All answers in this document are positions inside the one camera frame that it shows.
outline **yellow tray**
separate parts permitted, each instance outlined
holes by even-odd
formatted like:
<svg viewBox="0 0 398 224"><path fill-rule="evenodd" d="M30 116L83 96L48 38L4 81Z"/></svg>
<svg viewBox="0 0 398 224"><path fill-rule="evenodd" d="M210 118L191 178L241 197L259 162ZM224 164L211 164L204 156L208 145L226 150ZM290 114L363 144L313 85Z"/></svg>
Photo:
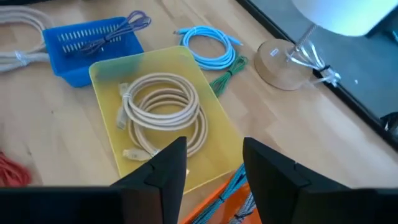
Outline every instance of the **yellow tray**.
<svg viewBox="0 0 398 224"><path fill-rule="evenodd" d="M203 147L188 158L190 171L184 193L195 189L227 172L235 170L243 162L243 138L229 121L223 108L211 90L206 78L194 61L190 51L181 46L171 47L140 55L97 62L90 67L99 107L105 122L109 140L121 177L137 169L143 162L131 161L122 156L124 149L133 147L127 130L116 127L116 115L121 106L118 84L131 83L135 79L153 72L169 72L188 79L196 88L200 104L208 118L209 132ZM138 99L146 93L144 90ZM175 108L159 108L161 113L169 113ZM190 138L193 128L176 132L145 130L150 142L162 149L178 136Z"/></svg>

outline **lamp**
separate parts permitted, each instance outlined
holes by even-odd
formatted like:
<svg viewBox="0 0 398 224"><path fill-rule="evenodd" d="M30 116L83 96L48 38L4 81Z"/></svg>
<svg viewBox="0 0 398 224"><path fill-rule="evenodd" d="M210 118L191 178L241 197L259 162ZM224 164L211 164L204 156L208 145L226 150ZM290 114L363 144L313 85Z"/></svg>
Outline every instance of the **lamp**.
<svg viewBox="0 0 398 224"><path fill-rule="evenodd" d="M397 5L398 0L292 0L295 7L313 24L295 45L285 40L265 41L257 51L254 64L267 83L296 90L306 82L312 68L324 78L318 82L336 85L340 76L317 55L315 46L305 43L318 27L346 36L367 34Z"/></svg>

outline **white cable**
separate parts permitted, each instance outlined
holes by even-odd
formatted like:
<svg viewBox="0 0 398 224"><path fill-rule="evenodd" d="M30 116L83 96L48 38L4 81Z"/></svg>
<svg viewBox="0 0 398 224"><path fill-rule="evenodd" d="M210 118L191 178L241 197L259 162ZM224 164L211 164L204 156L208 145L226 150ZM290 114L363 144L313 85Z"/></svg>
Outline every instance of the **white cable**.
<svg viewBox="0 0 398 224"><path fill-rule="evenodd" d="M143 89L158 85L171 84L177 88L160 88L152 91L138 103L135 96ZM206 114L199 104L199 96L194 86L185 78L171 73L152 73L138 78L128 87L121 87L123 93L121 111L118 113L118 127L124 128L126 118L129 118L127 128L133 143L144 149L143 154L137 149L128 149L123 156L129 159L144 161L156 155L159 151L145 137L143 128L159 131L177 131L194 124L193 136L187 142L188 157L196 153L205 143L208 133ZM154 114L151 111L165 105L176 105L182 109L171 114Z"/></svg>
<svg viewBox="0 0 398 224"><path fill-rule="evenodd" d="M49 55L43 53L45 49L42 31L54 26L51 18L36 9L25 6L1 6L0 24L25 23L37 29L41 41L27 51L0 52L0 73L28 65L31 62L48 62Z"/></svg>
<svg viewBox="0 0 398 224"><path fill-rule="evenodd" d="M313 82L313 84L327 82L336 87L337 83L341 79L340 74L325 64L323 59L318 56L315 46L310 41L308 41L308 44L310 46L309 52L307 52L303 44L299 47L300 50L295 52L293 55L290 55L286 52L287 58L299 65L320 71L323 78L318 79L317 81Z"/></svg>

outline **red cable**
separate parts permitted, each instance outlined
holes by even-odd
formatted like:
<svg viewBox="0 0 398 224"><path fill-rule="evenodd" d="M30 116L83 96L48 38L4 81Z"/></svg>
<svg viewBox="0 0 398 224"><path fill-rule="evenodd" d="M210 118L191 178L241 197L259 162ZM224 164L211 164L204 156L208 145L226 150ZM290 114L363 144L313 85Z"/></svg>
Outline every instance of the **red cable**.
<svg viewBox="0 0 398 224"><path fill-rule="evenodd" d="M0 186L24 187L30 184L32 177L30 172L16 162L8 159L0 152Z"/></svg>

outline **green cable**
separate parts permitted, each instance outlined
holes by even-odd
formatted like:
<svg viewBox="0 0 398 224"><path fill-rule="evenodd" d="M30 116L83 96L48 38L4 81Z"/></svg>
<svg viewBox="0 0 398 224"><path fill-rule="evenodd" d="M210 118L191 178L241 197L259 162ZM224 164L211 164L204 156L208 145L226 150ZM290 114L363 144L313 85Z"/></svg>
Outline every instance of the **green cable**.
<svg viewBox="0 0 398 224"><path fill-rule="evenodd" d="M237 74L241 70L243 70L244 66L248 63L248 58L239 55L236 57L235 61L232 63L231 67L229 68L226 73L210 83L211 89L215 93L217 97L224 93L227 84L229 83L230 79L233 75Z"/></svg>

